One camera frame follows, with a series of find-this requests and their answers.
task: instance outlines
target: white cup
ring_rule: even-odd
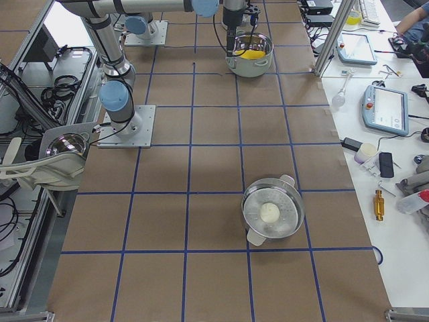
[[[355,154],[355,161],[359,164],[371,159],[377,154],[377,148],[371,143],[362,143]]]

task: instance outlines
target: blue tablet device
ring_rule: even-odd
[[[367,35],[342,33],[338,37],[336,49],[342,62],[361,65],[377,64],[377,58]]]
[[[408,135],[407,93],[370,85],[362,99],[363,122],[371,129]]]

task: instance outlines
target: person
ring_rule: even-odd
[[[406,43],[418,42],[425,32],[425,23],[429,23],[429,1],[407,14],[396,26],[396,31]]]

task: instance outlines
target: white keyboard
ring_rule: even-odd
[[[362,13],[361,25],[377,27],[380,24],[380,19],[375,8],[375,0],[359,0],[359,7]]]

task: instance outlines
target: blue joint cap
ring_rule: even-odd
[[[219,9],[219,0],[192,0],[192,7],[197,15],[211,17]]]
[[[125,27],[132,34],[141,35],[147,29],[147,22],[139,15],[129,15],[125,18]]]
[[[101,87],[99,97],[107,111],[118,112],[126,106],[129,93],[123,83],[110,80]]]

